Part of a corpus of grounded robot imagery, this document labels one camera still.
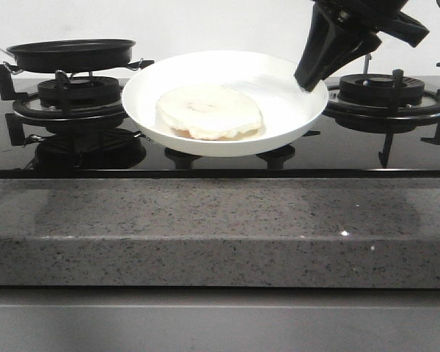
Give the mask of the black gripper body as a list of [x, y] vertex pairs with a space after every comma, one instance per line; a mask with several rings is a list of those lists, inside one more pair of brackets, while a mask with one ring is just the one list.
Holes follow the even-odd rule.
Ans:
[[372, 32], [384, 32], [417, 47], [429, 34], [419, 21], [402, 12], [407, 1], [342, 0], [331, 3], [348, 15], [352, 24]]

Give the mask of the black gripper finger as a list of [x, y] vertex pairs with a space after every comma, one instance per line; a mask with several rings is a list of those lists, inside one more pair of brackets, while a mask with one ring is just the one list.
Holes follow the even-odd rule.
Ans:
[[325, 42], [320, 78], [328, 78], [353, 60], [374, 52], [380, 44], [380, 38], [373, 32], [335, 34]]
[[316, 2], [312, 8], [307, 44], [294, 73], [299, 86], [308, 92], [345, 66], [356, 47], [356, 36], [338, 21], [339, 13], [338, 7], [327, 2]]

